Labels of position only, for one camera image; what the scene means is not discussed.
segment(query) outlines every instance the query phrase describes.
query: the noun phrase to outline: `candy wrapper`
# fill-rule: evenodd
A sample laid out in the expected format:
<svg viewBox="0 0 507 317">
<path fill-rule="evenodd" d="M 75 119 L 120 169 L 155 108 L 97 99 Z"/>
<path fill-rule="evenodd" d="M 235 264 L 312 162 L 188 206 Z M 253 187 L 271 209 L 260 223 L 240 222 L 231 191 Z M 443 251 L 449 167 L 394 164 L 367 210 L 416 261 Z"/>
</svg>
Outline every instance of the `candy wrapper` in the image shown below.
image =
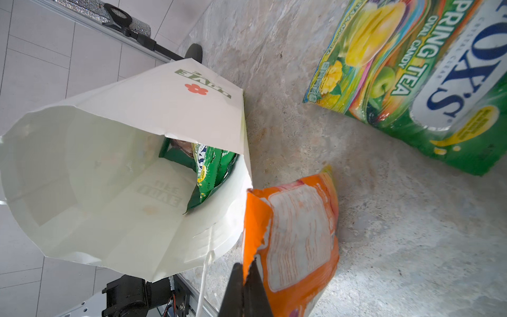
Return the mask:
<svg viewBox="0 0 507 317">
<path fill-rule="evenodd" d="M 309 315 L 335 275 L 337 221 L 329 168 L 291 184 L 248 191 L 244 280 L 255 259 L 274 317 Z"/>
<path fill-rule="evenodd" d="M 304 102 L 482 175 L 507 150 L 507 3 L 352 0 Z"/>
<path fill-rule="evenodd" d="M 191 168 L 197 173 L 197 185 L 187 210 L 202 204 L 230 174 L 236 153 L 199 143 L 166 138 L 159 157 Z"/>
</svg>

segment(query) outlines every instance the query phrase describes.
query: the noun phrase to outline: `floor tile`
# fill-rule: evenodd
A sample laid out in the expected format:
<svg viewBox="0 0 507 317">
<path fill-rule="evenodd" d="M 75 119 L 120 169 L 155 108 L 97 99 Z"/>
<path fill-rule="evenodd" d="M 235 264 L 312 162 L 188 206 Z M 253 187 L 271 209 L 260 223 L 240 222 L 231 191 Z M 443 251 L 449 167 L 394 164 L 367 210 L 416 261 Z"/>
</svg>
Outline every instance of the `floor tile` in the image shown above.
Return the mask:
<svg viewBox="0 0 507 317">
<path fill-rule="evenodd" d="M 0 315 L 35 317 L 41 282 L 0 289 Z"/>
<path fill-rule="evenodd" d="M 46 258 L 37 317 L 53 317 L 90 298 L 94 279 L 95 266 Z"/>
<path fill-rule="evenodd" d="M 65 99 L 67 78 L 68 69 L 64 67 L 7 49 L 0 94 L 0 135 L 26 112 Z"/>
<path fill-rule="evenodd" d="M 4 205 L 0 206 L 0 254 L 0 273 L 42 267 L 44 258 Z"/>
<path fill-rule="evenodd" d="M 7 11 L 0 10 L 0 85 L 2 82 L 2 75 L 4 74 L 5 53 L 7 51 L 7 40 L 9 38 L 10 23 L 11 14 Z"/>
<path fill-rule="evenodd" d="M 70 57 L 14 36 L 9 36 L 9 44 L 7 45 L 7 48 L 58 66 L 65 68 L 69 68 L 70 66 Z"/>
<path fill-rule="evenodd" d="M 179 46 L 210 3 L 211 0 L 173 0 L 157 35 Z"/>
<path fill-rule="evenodd" d="M 168 49 L 169 51 L 173 51 L 174 53 L 176 53 L 176 51 L 178 50 L 178 47 L 179 45 L 176 44 L 175 42 L 163 37 L 162 35 L 158 34 L 156 37 L 155 37 L 155 41 L 157 41 L 157 44 L 159 44 L 160 46 L 163 46 L 165 47 L 166 49 Z"/>
<path fill-rule="evenodd" d="M 0 289 L 41 280 L 42 268 L 0 274 Z"/>
<path fill-rule="evenodd" d="M 165 62 L 161 61 L 160 59 L 157 59 L 155 61 L 155 67 L 158 67 L 158 66 L 163 65 L 163 64 L 165 64 Z"/>
<path fill-rule="evenodd" d="M 129 45 L 122 46 L 119 76 L 129 78 L 155 67 L 155 59 Z"/>
<path fill-rule="evenodd" d="M 97 270 L 95 273 L 95 286 L 93 287 L 93 293 L 95 294 L 101 292 L 107 286 L 107 283 L 119 279 L 122 276 L 122 273 L 108 268 Z"/>
<path fill-rule="evenodd" d="M 67 97 L 118 81 L 121 48 L 118 41 L 76 24 Z"/>
<path fill-rule="evenodd" d="M 10 35 L 70 56 L 74 22 L 30 0 L 14 0 Z"/>
<path fill-rule="evenodd" d="M 10 12 L 12 10 L 12 0 L 0 0 L 0 9 Z"/>
<path fill-rule="evenodd" d="M 171 2 L 171 0 L 121 0 L 119 8 L 125 10 L 132 17 L 149 24 L 153 39 L 171 6 Z"/>
</svg>

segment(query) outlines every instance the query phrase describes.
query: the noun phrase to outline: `green candy bag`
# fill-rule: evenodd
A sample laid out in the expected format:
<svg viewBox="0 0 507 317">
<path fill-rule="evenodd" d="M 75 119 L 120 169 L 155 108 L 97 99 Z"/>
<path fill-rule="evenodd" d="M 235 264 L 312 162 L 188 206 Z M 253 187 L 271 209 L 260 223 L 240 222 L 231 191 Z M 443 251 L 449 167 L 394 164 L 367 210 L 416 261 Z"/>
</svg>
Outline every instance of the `green candy bag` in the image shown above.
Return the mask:
<svg viewBox="0 0 507 317">
<path fill-rule="evenodd" d="M 204 144 L 166 138 L 159 157 L 191 168 L 197 173 L 197 185 L 188 202 L 188 211 L 200 205 L 218 189 L 231 173 L 237 155 Z"/>
<path fill-rule="evenodd" d="M 197 186 L 187 210 L 200 205 L 229 176 L 236 161 L 236 153 L 223 151 L 203 144 L 192 143 L 197 172 Z"/>
</svg>

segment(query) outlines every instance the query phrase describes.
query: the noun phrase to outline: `orange snack bag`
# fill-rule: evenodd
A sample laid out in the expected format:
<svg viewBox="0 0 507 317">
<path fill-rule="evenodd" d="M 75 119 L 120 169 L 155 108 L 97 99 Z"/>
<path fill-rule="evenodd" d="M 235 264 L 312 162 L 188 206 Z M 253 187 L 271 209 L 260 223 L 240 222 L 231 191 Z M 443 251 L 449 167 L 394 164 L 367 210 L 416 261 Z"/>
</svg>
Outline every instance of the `orange snack bag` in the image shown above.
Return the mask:
<svg viewBox="0 0 507 317">
<path fill-rule="evenodd" d="M 338 260 L 338 197 L 330 173 L 249 190 L 243 232 L 243 278 L 254 259 L 274 317 L 306 317 Z"/>
</svg>

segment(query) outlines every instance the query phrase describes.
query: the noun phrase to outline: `printed logo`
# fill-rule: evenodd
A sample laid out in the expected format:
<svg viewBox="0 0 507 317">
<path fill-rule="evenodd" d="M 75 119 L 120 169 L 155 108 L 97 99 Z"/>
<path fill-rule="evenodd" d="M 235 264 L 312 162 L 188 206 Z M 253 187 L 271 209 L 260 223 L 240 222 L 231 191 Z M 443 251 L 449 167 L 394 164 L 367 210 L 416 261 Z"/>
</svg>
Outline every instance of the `printed logo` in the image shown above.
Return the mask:
<svg viewBox="0 0 507 317">
<path fill-rule="evenodd" d="M 200 95 L 206 95 L 208 93 L 207 89 L 201 88 L 201 87 L 199 87 L 199 85 L 196 85 L 196 84 L 192 84 L 192 85 L 185 84 L 185 87 L 187 87 L 190 92 L 198 93 Z"/>
<path fill-rule="evenodd" d="M 228 93 L 227 91 L 225 91 L 224 89 L 222 89 L 221 87 L 215 85 L 214 83 L 212 83 L 211 81 L 209 81 L 208 79 L 204 78 L 200 73 L 198 72 L 188 72 L 188 71 L 184 71 L 183 69 L 178 69 L 177 71 L 175 71 L 176 74 L 178 75 L 181 75 L 183 77 L 187 77 L 191 80 L 194 80 L 198 83 L 201 83 L 203 84 L 204 86 L 208 86 L 216 91 L 218 91 L 219 93 L 221 93 L 222 95 L 228 97 L 229 99 L 232 97 L 230 93 Z"/>
<path fill-rule="evenodd" d="M 503 76 L 506 54 L 507 0 L 486 1 L 414 100 L 412 119 L 449 129 Z"/>
<path fill-rule="evenodd" d="M 182 201 L 180 197 L 174 196 L 164 190 L 152 187 L 150 185 L 141 185 L 137 189 L 137 192 L 158 201 L 162 201 L 163 203 L 166 203 L 173 207 L 178 207 L 179 203 Z"/>
</svg>

